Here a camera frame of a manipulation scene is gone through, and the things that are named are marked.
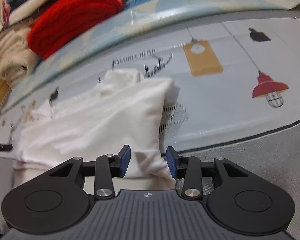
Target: logo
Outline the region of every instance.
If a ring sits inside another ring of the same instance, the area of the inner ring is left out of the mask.
[[[153,196],[153,194],[152,193],[150,193],[150,192],[147,192],[147,193],[145,193],[145,194],[143,194],[146,198],[150,198],[150,197],[152,197]]]

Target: round black pad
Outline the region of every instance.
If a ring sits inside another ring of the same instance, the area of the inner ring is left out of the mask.
[[[267,194],[256,190],[240,192],[234,200],[238,207],[249,212],[265,211],[272,204],[272,200]]]
[[[25,199],[28,209],[38,212],[46,212],[57,208],[62,202],[62,196],[52,190],[39,190],[31,193]]]
[[[84,217],[88,195],[60,177],[31,180],[10,191],[2,201],[2,214],[13,228],[42,235],[68,228]]]
[[[281,188],[261,178],[230,178],[208,197],[211,214],[229,230],[245,235],[282,231],[291,222],[295,206]]]

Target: yellow lamp print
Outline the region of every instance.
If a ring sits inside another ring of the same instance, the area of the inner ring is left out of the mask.
[[[223,72],[223,67],[209,42],[198,41],[192,36],[191,38],[191,42],[183,46],[191,74],[193,76],[203,76]]]

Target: beige blanket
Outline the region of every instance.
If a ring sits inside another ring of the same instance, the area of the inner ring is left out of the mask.
[[[11,31],[0,41],[0,78],[10,87],[31,74],[40,57],[27,44],[30,28]]]

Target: pendant lamp print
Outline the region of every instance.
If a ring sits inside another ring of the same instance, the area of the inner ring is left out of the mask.
[[[249,28],[250,37],[253,41],[263,42],[263,41],[271,41],[271,39],[265,35],[263,32],[257,32],[255,29]]]
[[[203,76],[223,72],[223,66],[209,42],[195,39],[189,30],[188,33],[191,36],[191,42],[184,45],[183,50],[186,54],[191,74],[193,76]]]
[[[281,93],[287,89],[289,87],[285,83],[273,81],[259,70],[258,85],[252,92],[252,98],[265,97],[271,107],[278,108],[283,105]]]
[[[58,89],[59,89],[59,86],[56,87],[56,89],[54,90],[54,92],[52,94],[50,94],[50,98],[49,98],[50,103],[52,103],[53,101],[58,99],[58,96],[59,96]]]

